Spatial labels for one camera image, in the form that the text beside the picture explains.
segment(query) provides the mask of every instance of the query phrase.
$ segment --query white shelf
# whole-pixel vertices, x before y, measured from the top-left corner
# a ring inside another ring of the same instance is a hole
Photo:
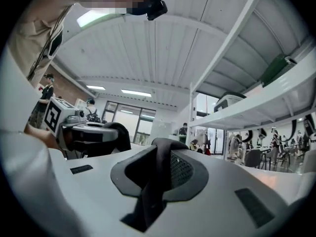
[[[263,90],[219,112],[189,123],[227,131],[274,126],[316,111],[316,47]]]

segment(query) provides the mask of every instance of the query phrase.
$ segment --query brick wall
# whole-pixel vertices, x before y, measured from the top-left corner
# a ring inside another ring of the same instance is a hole
[[[90,95],[79,89],[72,82],[64,78],[60,73],[58,73],[52,66],[49,66],[46,74],[53,74],[55,78],[54,82],[54,93],[56,97],[61,96],[70,104],[74,105],[77,98],[82,99],[83,101],[91,98]],[[46,86],[46,82],[41,79],[40,84]]]

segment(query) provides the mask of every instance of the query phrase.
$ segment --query white ceiling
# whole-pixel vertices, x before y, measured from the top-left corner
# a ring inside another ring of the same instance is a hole
[[[74,6],[65,20],[64,43],[57,60],[76,80],[104,86],[100,96],[125,96],[120,90],[162,108],[189,103],[196,83],[232,29],[247,0],[164,0],[168,13],[149,22],[145,16],[112,16],[81,30],[87,12]],[[308,39],[308,29],[288,0],[259,0],[224,58],[200,91],[220,97],[254,85],[280,53],[292,54]]]

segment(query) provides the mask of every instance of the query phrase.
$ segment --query black slot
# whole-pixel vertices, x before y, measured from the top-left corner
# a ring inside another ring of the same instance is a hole
[[[70,170],[75,175],[75,174],[78,174],[78,173],[81,173],[81,172],[85,172],[85,171],[88,171],[88,170],[91,170],[91,169],[93,169],[92,166],[85,165],[85,166],[71,168]]]
[[[265,225],[274,219],[274,215],[265,207],[265,205],[253,194],[250,189],[241,189],[235,191],[240,202],[247,210],[249,216],[254,221],[257,228]]]

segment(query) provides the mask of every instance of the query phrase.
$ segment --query fluorescent ceiling light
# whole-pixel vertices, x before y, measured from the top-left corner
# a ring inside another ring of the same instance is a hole
[[[129,114],[133,114],[133,112],[129,112],[129,111],[124,111],[124,110],[121,110],[121,112],[123,112],[123,113],[129,113]]]
[[[87,85],[87,87],[88,87],[89,89],[101,89],[101,90],[105,90],[105,88],[104,88],[104,87],[101,87],[101,86],[91,86],[91,85]]]
[[[155,118],[153,116],[148,116],[148,115],[143,115],[143,114],[142,114],[142,116],[145,117],[145,118],[150,118],[150,119],[154,119]]]
[[[79,19],[77,19],[77,23],[80,27],[84,27],[87,24],[90,24],[91,22],[99,18],[102,18],[106,15],[109,15],[109,13],[90,10],[86,14],[82,15]]]
[[[132,90],[126,90],[126,89],[122,89],[122,92],[126,93],[126,94],[133,94],[133,95],[139,95],[139,96],[145,96],[145,97],[152,97],[151,94],[145,93],[145,92],[138,92],[138,91],[132,91]]]

